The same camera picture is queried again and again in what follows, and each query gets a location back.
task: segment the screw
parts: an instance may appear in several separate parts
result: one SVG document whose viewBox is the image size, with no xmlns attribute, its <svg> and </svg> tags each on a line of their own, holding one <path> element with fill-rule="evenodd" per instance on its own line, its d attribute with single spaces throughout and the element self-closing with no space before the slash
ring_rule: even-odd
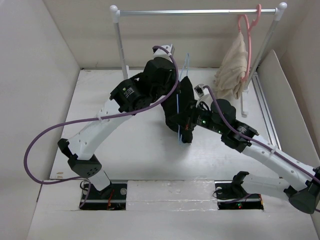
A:
<svg viewBox="0 0 320 240">
<path fill-rule="evenodd" d="M 120 194 L 121 195 L 126 195 L 127 194 L 127 189 L 126 188 L 121 188 L 120 189 Z"/>
<path fill-rule="evenodd" d="M 222 187 L 220 187 L 220 186 L 218 186 L 216 189 L 215 189 L 215 192 L 217 193 L 217 194 L 222 194 Z"/>
</svg>

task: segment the white wall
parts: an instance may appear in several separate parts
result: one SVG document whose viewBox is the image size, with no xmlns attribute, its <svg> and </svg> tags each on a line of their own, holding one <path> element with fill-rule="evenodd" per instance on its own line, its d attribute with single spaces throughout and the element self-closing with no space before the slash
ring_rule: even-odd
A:
<svg viewBox="0 0 320 240">
<path fill-rule="evenodd" d="M 81 67 L 120 67 L 115 31 L 109 7 L 134 10 L 192 9 L 274 9 L 281 1 L 288 8 L 268 49 L 278 56 L 300 23 L 309 0 L 44 0 L 49 12 Z M 252 31 L 255 56 L 273 19 L 261 16 Z M 144 67 L 153 45 L 173 43 L 175 58 L 182 66 L 186 52 L 192 67 L 219 67 L 233 38 L 237 35 L 237 16 L 148 16 L 120 19 L 124 53 L 131 67 Z"/>
<path fill-rule="evenodd" d="M 24 171 L 24 153 L 40 131 L 66 119 L 80 68 L 42 0 L 0 0 L 0 36 L 0 239 L 24 240 L 40 189 Z M 31 151 L 40 179 L 60 134 Z"/>
<path fill-rule="evenodd" d="M 280 59 L 300 111 L 320 156 L 320 1 L 313 0 Z M 316 159 L 305 163 L 318 166 Z M 312 215 L 320 236 L 320 213 Z"/>
</svg>

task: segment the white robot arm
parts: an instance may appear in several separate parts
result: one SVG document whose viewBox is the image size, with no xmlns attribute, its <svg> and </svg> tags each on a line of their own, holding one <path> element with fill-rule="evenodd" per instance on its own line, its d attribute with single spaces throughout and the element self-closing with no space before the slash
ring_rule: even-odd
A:
<svg viewBox="0 0 320 240">
<path fill-rule="evenodd" d="M 161 52 L 155 52 L 156 56 L 161 54 Z M 172 63 L 162 56 L 149 61 L 143 73 L 122 81 L 111 92 L 109 100 L 96 117 L 101 119 L 122 112 L 132 112 L 154 103 L 172 88 L 176 79 L 174 70 Z M 195 126 L 221 134 L 221 141 L 225 145 L 252 157 L 281 177 L 260 177 L 241 171 L 234 176 L 231 183 L 231 191 L 239 198 L 248 194 L 264 194 L 289 201 L 298 210 L 312 214 L 320 200 L 320 167 L 313 168 L 303 164 L 272 146 L 255 129 L 236 120 L 236 109 L 227 100 L 216 100 L 218 110 L 213 104 L 211 98 L 213 95 L 204 94 L 203 85 L 198 85 L 194 89 L 200 97 L 198 101 L 194 100 L 190 83 L 186 85 L 179 83 L 178 91 L 181 96 L 179 108 L 181 108 L 181 102 L 183 104 L 185 101 L 187 104 L 181 108 L 180 113 L 177 113 L 177 110 L 173 109 L 177 104 L 176 97 L 166 100 L 167 102 L 175 101 L 173 105 L 168 104 L 166 107 L 162 105 L 166 124 L 174 131 L 173 124 L 179 125 L 184 133 L 188 133 L 189 138 L 185 138 L 185 142 L 189 143 Z M 192 95 L 193 100 L 190 101 L 190 98 L 184 95 L 184 91 L 188 92 L 188 96 Z M 68 164 L 71 169 L 80 177 L 89 179 L 104 197 L 110 195 L 112 183 L 94 152 L 120 124 L 131 117 L 132 115 L 127 115 L 90 122 L 75 136 L 58 142 L 62 153 L 69 158 Z"/>
<path fill-rule="evenodd" d="M 168 53 L 155 49 L 154 59 L 148 61 L 142 73 L 122 81 L 95 116 L 98 121 L 89 122 L 75 136 L 58 142 L 60 150 L 68 157 L 70 168 L 88 179 L 102 196 L 110 194 L 112 183 L 94 153 L 118 126 L 133 116 L 103 118 L 146 108 L 172 90 L 177 74 L 168 54 L 173 54 L 174 47 L 172 44 L 161 47 Z"/>
</svg>

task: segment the metal rod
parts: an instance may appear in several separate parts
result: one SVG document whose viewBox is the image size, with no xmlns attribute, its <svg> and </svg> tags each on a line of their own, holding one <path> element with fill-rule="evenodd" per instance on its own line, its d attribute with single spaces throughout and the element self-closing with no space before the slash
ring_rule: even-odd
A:
<svg viewBox="0 0 320 240">
<path fill-rule="evenodd" d="M 162 11 L 121 11 L 120 17 L 129 16 L 171 16 L 171 15 L 241 15 L 241 14 L 256 14 L 257 9 L 209 9 L 209 10 L 162 10 Z M 274 15 L 276 9 L 262 9 L 261 14 Z"/>
<path fill-rule="evenodd" d="M 125 79 L 128 79 L 128 71 L 127 71 L 127 65 L 126 65 L 126 60 L 125 60 L 124 47 L 122 46 L 119 23 L 115 22 L 115 23 L 113 23 L 113 26 L 114 26 L 114 30 L 115 30 L 116 43 L 118 45 L 118 51 L 119 51 L 123 79 L 125 80 Z"/>
<path fill-rule="evenodd" d="M 246 86 L 249 85 L 253 75 L 255 74 L 255 71 L 256 71 L 256 69 L 258 67 L 258 64 L 259 64 L 259 62 L 261 60 L 261 57 L 264 54 L 264 52 L 265 52 L 265 50 L 266 50 L 266 48 L 268 46 L 268 43 L 269 43 L 269 41 L 270 41 L 270 39 L 272 37 L 272 34 L 274 33 L 274 31 L 276 29 L 276 26 L 277 26 L 278 22 L 279 22 L 278 20 L 273 20 L 273 22 L 271 23 L 271 26 L 270 26 L 268 32 L 266 33 L 265 38 L 264 38 L 264 40 L 262 42 L 260 50 L 259 50 L 259 52 L 258 52 L 258 54 L 257 54 L 257 56 L 256 56 L 256 58 L 255 58 L 255 60 L 253 62 L 253 65 L 252 65 L 248 80 L 246 81 Z"/>
</svg>

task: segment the beige towel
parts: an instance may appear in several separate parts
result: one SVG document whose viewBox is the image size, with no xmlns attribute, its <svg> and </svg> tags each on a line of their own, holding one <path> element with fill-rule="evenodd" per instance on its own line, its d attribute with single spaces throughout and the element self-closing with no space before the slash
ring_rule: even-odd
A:
<svg viewBox="0 0 320 240">
<path fill-rule="evenodd" d="M 233 94 L 236 99 L 239 99 L 246 84 L 240 79 L 246 74 L 247 57 L 244 36 L 239 32 L 215 74 L 214 88 L 218 98 Z"/>
</svg>

